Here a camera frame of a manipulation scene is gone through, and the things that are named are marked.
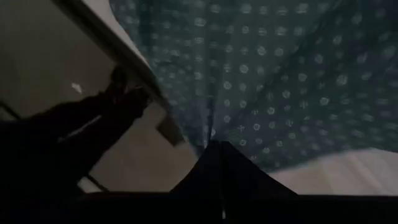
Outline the teal patterned shirt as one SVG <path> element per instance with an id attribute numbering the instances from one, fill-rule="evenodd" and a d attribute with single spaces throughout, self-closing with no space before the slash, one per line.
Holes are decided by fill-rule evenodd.
<path id="1" fill-rule="evenodd" d="M 398 0 L 54 0 L 135 73 L 197 154 L 264 171 L 398 153 Z"/>

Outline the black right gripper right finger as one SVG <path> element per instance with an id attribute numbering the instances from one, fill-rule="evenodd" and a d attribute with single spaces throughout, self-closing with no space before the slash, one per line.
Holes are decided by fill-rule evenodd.
<path id="1" fill-rule="evenodd" d="M 222 143 L 229 219 L 243 224 L 398 224 L 398 197 L 300 195 Z"/>

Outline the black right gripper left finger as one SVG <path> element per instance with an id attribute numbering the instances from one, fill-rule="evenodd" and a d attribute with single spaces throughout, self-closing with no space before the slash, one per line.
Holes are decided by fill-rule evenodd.
<path id="1" fill-rule="evenodd" d="M 169 192 L 110 192 L 80 201 L 92 224 L 220 224 L 221 143 L 212 141 L 192 170 Z"/>

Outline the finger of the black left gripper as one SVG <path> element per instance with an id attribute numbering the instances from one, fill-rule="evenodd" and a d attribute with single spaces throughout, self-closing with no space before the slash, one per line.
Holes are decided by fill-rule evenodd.
<path id="1" fill-rule="evenodd" d="M 105 90 L 105 94 L 113 103 L 121 101 L 128 93 L 133 93 L 138 100 L 145 106 L 151 104 L 151 97 L 145 89 L 134 83 L 129 77 L 125 69 L 122 67 L 114 67 L 110 75 L 109 85 Z"/>

